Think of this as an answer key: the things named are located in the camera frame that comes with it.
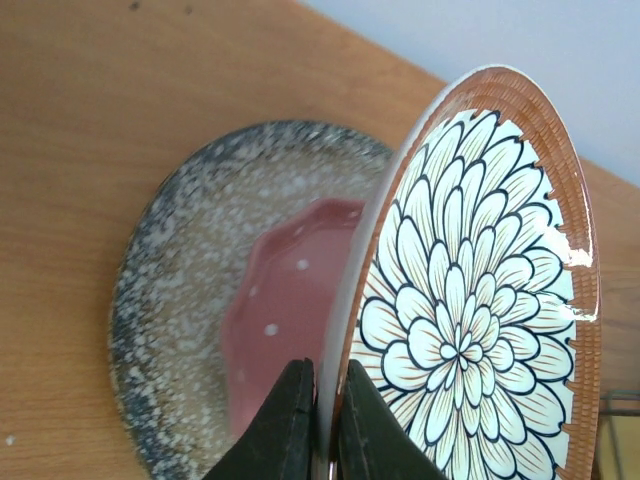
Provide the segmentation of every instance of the pink dish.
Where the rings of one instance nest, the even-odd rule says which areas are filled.
[[[220,330],[236,438],[290,360],[307,357],[319,365],[329,312],[363,205],[317,200],[253,245]]]

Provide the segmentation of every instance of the white plate with flower pattern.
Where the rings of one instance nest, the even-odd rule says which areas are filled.
[[[351,358],[449,478],[589,478],[593,221],[566,129],[528,77],[475,70],[419,120],[365,208],[326,345],[320,477]]]

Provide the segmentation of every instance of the wooden surface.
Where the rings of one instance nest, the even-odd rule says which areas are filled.
[[[111,395],[107,314],[138,216],[190,152],[283,118],[396,147],[442,87],[292,3],[136,5],[0,3],[3,479],[144,478]],[[603,387],[640,388],[640,191],[589,163],[585,173]]]
[[[620,480],[615,457],[620,455],[620,466],[625,480],[640,478],[640,417],[607,417],[600,427],[599,452],[602,480]],[[617,447],[611,435],[613,423]]]

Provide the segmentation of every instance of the plate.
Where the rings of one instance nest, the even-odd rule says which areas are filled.
[[[234,442],[219,329],[256,238],[318,198],[367,198],[389,157],[347,128],[271,122],[215,140],[160,187],[109,329],[116,402],[151,477],[199,479]]]
[[[527,76],[472,71],[418,121],[365,207],[326,344],[319,478],[349,358],[449,478],[589,478],[593,218],[567,131]]]
[[[316,200],[256,240],[220,327],[231,434],[239,438],[285,366],[318,365],[364,202]]]

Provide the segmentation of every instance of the speckled plate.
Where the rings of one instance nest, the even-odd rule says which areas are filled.
[[[256,238],[313,200],[365,199],[391,152],[314,122],[265,123],[194,153],[136,227],[115,286],[113,388],[155,479],[198,479],[233,443],[218,331]]]

